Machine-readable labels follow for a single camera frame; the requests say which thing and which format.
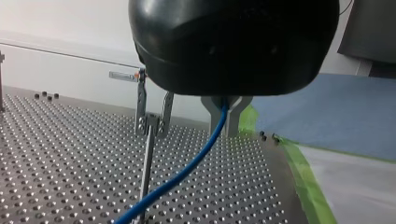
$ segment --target metal clamp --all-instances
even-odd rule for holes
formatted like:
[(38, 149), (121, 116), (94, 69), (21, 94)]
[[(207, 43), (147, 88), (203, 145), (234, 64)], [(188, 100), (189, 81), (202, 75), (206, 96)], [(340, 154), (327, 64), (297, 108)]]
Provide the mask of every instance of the metal clamp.
[[(213, 133), (221, 118), (221, 98), (219, 96), (203, 96), (201, 102), (210, 113), (209, 132)], [(224, 125), (225, 135), (235, 137), (238, 135), (239, 117), (244, 109), (253, 100), (252, 96), (229, 96), (227, 97), (230, 109), (227, 121)]]
[[(146, 84), (146, 70), (141, 68), (139, 70), (139, 84), (137, 87), (137, 109), (134, 121), (134, 133), (144, 135), (146, 139), (146, 152), (143, 165), (142, 185), (140, 188), (140, 199), (143, 199), (149, 192), (149, 179), (151, 174), (152, 155), (154, 151), (155, 137), (165, 138), (168, 134), (172, 104), (174, 94), (167, 92), (163, 99), (163, 112), (161, 116), (146, 113), (147, 92)], [(136, 224), (145, 223), (145, 214), (142, 213), (137, 220)]]

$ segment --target metal post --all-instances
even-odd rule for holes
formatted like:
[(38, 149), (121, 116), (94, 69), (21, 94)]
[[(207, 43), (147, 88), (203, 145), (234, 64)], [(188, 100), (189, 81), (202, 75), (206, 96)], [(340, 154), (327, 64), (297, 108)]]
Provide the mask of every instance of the metal post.
[(1, 54), (0, 51), (0, 112), (4, 112), (4, 106), (3, 106), (3, 84), (1, 82), (1, 64), (3, 63), (3, 60), (6, 57), (4, 56), (4, 54)]
[[(140, 189), (140, 200), (142, 200), (149, 192), (149, 179), (151, 174), (152, 152), (154, 149), (154, 127), (148, 127), (148, 138), (146, 139), (146, 153), (143, 165), (142, 186)], [(136, 223), (143, 224), (145, 222), (145, 213), (143, 212), (137, 219)]]

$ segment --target perforated metal table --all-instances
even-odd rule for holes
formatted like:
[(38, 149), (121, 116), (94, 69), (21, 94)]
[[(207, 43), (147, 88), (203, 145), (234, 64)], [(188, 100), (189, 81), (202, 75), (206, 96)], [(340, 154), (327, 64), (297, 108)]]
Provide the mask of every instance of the perforated metal table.
[[(132, 110), (5, 93), (1, 223), (112, 223), (138, 201), (145, 139), (134, 135)], [(205, 128), (174, 120), (156, 141), (150, 189), (182, 169), (207, 138)], [(221, 137), (187, 180), (148, 209), (148, 223), (307, 223), (274, 148), (270, 137)]]

